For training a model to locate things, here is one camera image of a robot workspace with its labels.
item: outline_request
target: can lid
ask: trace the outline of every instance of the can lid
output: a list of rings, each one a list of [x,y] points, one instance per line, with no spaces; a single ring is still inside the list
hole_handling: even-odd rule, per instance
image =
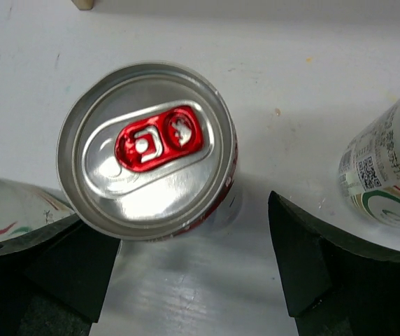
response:
[[[80,217],[123,239],[196,222],[226,183],[236,145],[217,90],[167,63],[119,69],[84,94],[57,146],[62,189]]]

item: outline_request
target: qr code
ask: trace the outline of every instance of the qr code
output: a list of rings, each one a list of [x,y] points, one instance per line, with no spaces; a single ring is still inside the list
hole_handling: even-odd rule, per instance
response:
[[[373,165],[373,157],[368,156],[357,164],[357,173],[365,190],[382,186]]]
[[[352,149],[344,153],[340,160],[340,166],[338,168],[340,174],[348,171],[351,168],[351,155]]]

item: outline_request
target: wooden block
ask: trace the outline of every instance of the wooden block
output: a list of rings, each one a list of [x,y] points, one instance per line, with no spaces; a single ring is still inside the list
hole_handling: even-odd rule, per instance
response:
[[[81,11],[89,11],[93,8],[94,0],[72,0],[72,2],[79,8]]]

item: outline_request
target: can rim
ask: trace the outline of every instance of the can rim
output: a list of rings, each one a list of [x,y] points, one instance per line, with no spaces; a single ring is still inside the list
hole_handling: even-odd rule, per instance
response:
[[[174,235],[177,232],[180,232],[181,230],[188,228],[191,224],[196,223],[198,220],[201,219],[202,216],[205,215],[205,213],[207,213],[207,211],[213,206],[213,204],[215,203],[217,197],[219,196],[219,194],[221,193],[221,191],[223,190],[223,188],[226,185],[227,179],[226,176],[228,176],[232,170],[233,167],[233,160],[234,160],[234,156],[233,155],[227,155],[227,153],[224,153],[225,156],[228,156],[228,160],[222,161],[222,164],[224,166],[226,166],[226,169],[224,170],[223,175],[220,174],[219,178],[217,178],[216,180],[220,179],[220,183],[218,183],[217,181],[213,183],[213,185],[217,185],[217,188],[215,189],[214,194],[207,194],[204,197],[207,197],[209,200],[207,201],[206,205],[200,210],[197,211],[195,213],[194,216],[191,216],[191,218],[187,221],[185,221],[184,223],[179,223],[178,225],[174,225],[171,227],[168,227],[166,230],[162,230],[159,231],[158,233],[154,233],[154,234],[149,234],[149,235],[127,235],[127,237],[125,237],[123,234],[117,234],[114,232],[111,232],[110,230],[107,230],[99,225],[95,225],[93,223],[91,223],[90,220],[88,220],[88,216],[85,216],[85,214],[88,214],[89,211],[96,211],[96,207],[93,207],[93,202],[92,200],[85,195],[85,192],[83,192],[83,190],[80,189],[80,181],[78,181],[78,177],[74,174],[75,173],[75,156],[74,156],[74,150],[75,150],[75,146],[74,143],[71,143],[71,152],[72,152],[72,158],[71,158],[71,181],[73,183],[73,186],[76,188],[77,190],[77,194],[78,197],[83,198],[83,202],[87,203],[87,205],[91,208],[89,211],[85,211],[85,213],[82,213],[81,211],[79,211],[79,209],[76,208],[75,202],[71,199],[71,197],[69,197],[69,192],[67,191],[67,189],[65,188],[64,182],[62,181],[62,174],[59,168],[59,161],[60,161],[60,153],[63,151],[62,149],[60,149],[62,147],[62,135],[64,133],[64,131],[69,127],[67,124],[68,119],[74,114],[74,110],[77,107],[77,105],[80,103],[80,101],[82,99],[84,99],[91,91],[95,90],[96,87],[99,85],[100,82],[108,80],[109,77],[114,76],[116,73],[118,73],[119,71],[125,71],[126,69],[131,69],[134,67],[142,67],[142,66],[167,66],[169,68],[172,69],[179,69],[181,70],[184,74],[189,74],[189,76],[193,77],[193,79],[195,79],[196,81],[202,83],[205,87],[207,87],[211,93],[213,93],[214,99],[217,100],[217,103],[221,106],[221,109],[223,109],[223,111],[226,114],[226,120],[229,124],[230,127],[230,132],[231,132],[231,138],[230,138],[230,151],[231,153],[233,153],[233,150],[236,146],[236,137],[235,137],[235,133],[236,130],[234,129],[234,124],[232,122],[231,119],[231,115],[229,113],[229,109],[227,107],[227,105],[225,104],[225,101],[223,100],[222,95],[218,92],[218,90],[215,88],[214,85],[212,85],[212,83],[207,80],[206,78],[204,78],[201,74],[199,74],[198,72],[192,70],[191,68],[187,67],[187,66],[183,66],[181,64],[177,64],[174,62],[165,62],[165,61],[144,61],[144,62],[134,62],[125,66],[121,66],[118,67],[117,69],[115,69],[114,71],[111,71],[109,73],[107,73],[105,76],[101,77],[97,82],[95,82],[93,85],[91,85],[83,94],[81,94],[79,96],[79,98],[74,102],[74,104],[71,106],[71,108],[69,109],[69,112],[66,114],[66,117],[62,123],[62,126],[60,128],[59,131],[59,136],[58,136],[58,140],[57,140],[57,150],[56,150],[56,169],[57,169],[57,178],[60,184],[60,187],[62,189],[62,192],[64,193],[65,197],[67,198],[67,200],[69,201],[71,207],[76,211],[76,213],[79,215],[79,217],[85,222],[87,223],[90,227],[94,228],[95,230],[98,230],[106,235],[110,235],[112,237],[117,237],[120,239],[128,239],[128,240],[134,240],[134,241],[140,241],[140,240],[152,240],[152,239],[159,239],[162,237],[166,237],[166,236],[171,236]]]

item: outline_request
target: beverage can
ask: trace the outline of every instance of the beverage can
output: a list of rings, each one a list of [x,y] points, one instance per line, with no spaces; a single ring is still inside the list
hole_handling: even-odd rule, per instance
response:
[[[61,226],[34,241],[25,240],[14,249],[4,241],[44,228],[74,214],[60,190],[0,178],[0,255],[21,251],[59,233]]]
[[[400,100],[349,143],[338,182],[356,210],[400,228]]]
[[[241,197],[237,157],[219,92],[191,69],[144,62],[110,73],[76,102],[59,135],[57,171],[88,225],[152,241],[230,221]]]

